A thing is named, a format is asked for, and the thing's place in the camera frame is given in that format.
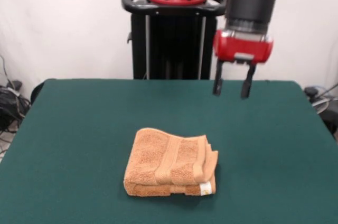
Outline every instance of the cable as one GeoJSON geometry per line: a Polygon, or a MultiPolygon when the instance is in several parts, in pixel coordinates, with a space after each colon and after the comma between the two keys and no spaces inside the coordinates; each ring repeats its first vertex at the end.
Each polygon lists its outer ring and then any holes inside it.
{"type": "Polygon", "coordinates": [[[13,113],[11,111],[9,111],[8,109],[4,108],[4,107],[0,107],[0,110],[3,110],[4,112],[6,112],[8,115],[10,115],[11,117],[13,117],[15,120],[17,121],[22,121],[22,118],[18,118],[17,116],[13,115],[13,113]]]}
{"type": "Polygon", "coordinates": [[[3,150],[3,151],[1,151],[1,152],[0,152],[0,155],[6,153],[7,151],[8,151],[8,148],[5,149],[5,150],[3,150]]]}
{"type": "Polygon", "coordinates": [[[5,76],[6,76],[6,78],[7,78],[7,81],[8,81],[8,83],[9,84],[11,84],[11,86],[13,87],[13,88],[15,88],[15,86],[14,86],[14,84],[10,81],[10,79],[8,78],[8,74],[7,74],[7,71],[6,71],[6,66],[5,66],[5,59],[4,59],[4,57],[0,54],[0,58],[2,59],[2,66],[3,66],[3,70],[4,70],[4,73],[5,73],[5,76]]]}
{"type": "Polygon", "coordinates": [[[327,91],[325,91],[322,94],[320,94],[319,96],[317,96],[317,98],[324,96],[325,94],[329,93],[330,91],[332,91],[336,87],[338,87],[338,83],[336,85],[334,85],[333,87],[329,88],[327,91]]]}
{"type": "Polygon", "coordinates": [[[0,141],[6,142],[6,143],[12,143],[11,141],[7,141],[7,140],[5,140],[3,138],[0,138],[0,141]]]}

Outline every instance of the green table surface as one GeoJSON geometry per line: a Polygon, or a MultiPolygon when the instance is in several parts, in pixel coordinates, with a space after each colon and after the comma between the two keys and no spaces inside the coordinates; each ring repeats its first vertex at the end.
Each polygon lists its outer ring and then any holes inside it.
{"type": "Polygon", "coordinates": [[[0,223],[338,223],[338,148],[292,82],[49,80],[0,164],[0,223]],[[217,194],[132,198],[135,133],[206,134],[217,194]]]}

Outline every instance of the black handle ring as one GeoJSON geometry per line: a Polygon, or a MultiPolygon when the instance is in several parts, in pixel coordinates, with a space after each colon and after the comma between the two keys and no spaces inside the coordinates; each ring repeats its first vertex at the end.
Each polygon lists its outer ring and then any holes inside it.
{"type": "Polygon", "coordinates": [[[133,14],[143,15],[199,15],[199,16],[220,16],[226,11],[227,0],[212,0],[218,5],[192,5],[172,6],[160,4],[137,4],[134,0],[122,0],[122,7],[133,14]]]}

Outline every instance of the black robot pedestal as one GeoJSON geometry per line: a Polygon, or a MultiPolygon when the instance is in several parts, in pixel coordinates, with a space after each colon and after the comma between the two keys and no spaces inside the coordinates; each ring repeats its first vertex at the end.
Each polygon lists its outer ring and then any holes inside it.
{"type": "Polygon", "coordinates": [[[209,79],[217,5],[168,6],[147,0],[122,0],[132,13],[134,79],[209,79]]]}

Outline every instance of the black cable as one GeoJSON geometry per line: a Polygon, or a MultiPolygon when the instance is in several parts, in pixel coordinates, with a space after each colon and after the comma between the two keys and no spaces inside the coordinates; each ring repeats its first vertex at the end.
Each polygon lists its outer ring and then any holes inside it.
{"type": "Polygon", "coordinates": [[[12,143],[11,141],[7,141],[7,140],[5,140],[3,138],[0,138],[0,141],[6,142],[6,143],[12,143]]]}
{"type": "Polygon", "coordinates": [[[16,130],[8,130],[8,128],[5,129],[4,132],[6,132],[6,133],[11,133],[11,134],[16,134],[16,133],[17,133],[16,130]]]}
{"type": "Polygon", "coordinates": [[[23,119],[23,118],[18,118],[17,116],[13,115],[13,113],[11,111],[9,111],[8,109],[6,109],[4,107],[0,107],[0,110],[3,110],[4,112],[6,112],[8,115],[10,115],[11,117],[13,117],[18,122],[22,121],[22,119],[23,119]]]}
{"type": "Polygon", "coordinates": [[[5,76],[6,76],[6,78],[7,78],[7,81],[8,81],[8,83],[13,87],[13,88],[15,88],[15,86],[13,86],[13,84],[12,84],[12,82],[10,81],[10,79],[8,78],[8,74],[7,74],[7,71],[6,71],[6,66],[5,66],[5,59],[4,59],[4,57],[0,54],[0,58],[2,59],[2,67],[3,67],[3,70],[4,70],[4,74],[5,74],[5,76]]]}
{"type": "Polygon", "coordinates": [[[3,150],[3,151],[0,152],[0,154],[4,154],[4,153],[6,153],[7,151],[8,151],[8,149],[3,150]]]}
{"type": "Polygon", "coordinates": [[[317,96],[317,98],[325,96],[327,93],[331,92],[333,89],[335,89],[336,87],[338,87],[338,83],[336,85],[334,85],[332,88],[328,89],[327,91],[323,92],[322,94],[320,94],[319,96],[317,96]]]}

